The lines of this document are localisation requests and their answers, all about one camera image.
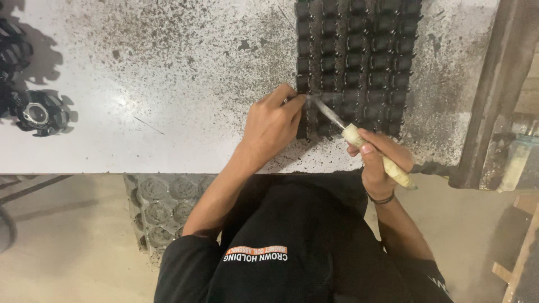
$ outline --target wrist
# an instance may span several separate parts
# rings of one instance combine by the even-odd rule
[[[374,199],[372,198],[369,193],[367,193],[367,196],[369,196],[369,199],[375,204],[375,205],[384,205],[388,204],[389,202],[393,201],[395,199],[395,191],[391,192],[391,195],[384,199]]]
[[[372,201],[383,201],[394,195],[395,189],[388,189],[383,191],[370,191],[366,190],[367,195]]]
[[[252,152],[242,143],[238,145],[227,166],[233,167],[240,174],[251,176],[259,171],[264,165],[254,160]]]

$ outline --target shirt logo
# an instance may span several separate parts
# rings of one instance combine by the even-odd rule
[[[236,246],[226,251],[223,261],[258,262],[265,260],[288,260],[288,248],[274,245],[261,249],[247,246]]]

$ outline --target concrete floor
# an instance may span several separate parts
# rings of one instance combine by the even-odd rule
[[[454,300],[500,302],[505,285],[490,273],[492,263],[512,269],[529,224],[512,207],[515,194],[456,190],[438,176],[413,178],[420,190],[397,195],[429,242]],[[138,251],[121,175],[73,176],[6,208],[18,239],[0,254],[3,302],[153,301],[157,272]],[[365,219],[377,233],[372,205]],[[500,234],[513,242],[500,242]],[[500,260],[500,251],[513,256]]]

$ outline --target black shirt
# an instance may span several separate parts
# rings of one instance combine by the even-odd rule
[[[388,256],[327,191],[273,186],[228,247],[184,236],[155,293],[168,302],[451,302],[436,263]]]

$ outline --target soldering iron handle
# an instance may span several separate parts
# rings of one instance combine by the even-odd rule
[[[366,143],[366,140],[361,138],[361,136],[357,133],[357,127],[353,124],[350,124],[342,131],[342,136],[346,141],[348,141],[350,144],[357,148]],[[398,165],[396,165],[392,159],[383,156],[382,161],[384,162],[385,173],[388,174],[391,178],[393,178],[393,180],[395,180],[407,190],[417,189],[417,185],[412,181],[412,179],[410,179],[410,176],[405,173]]]

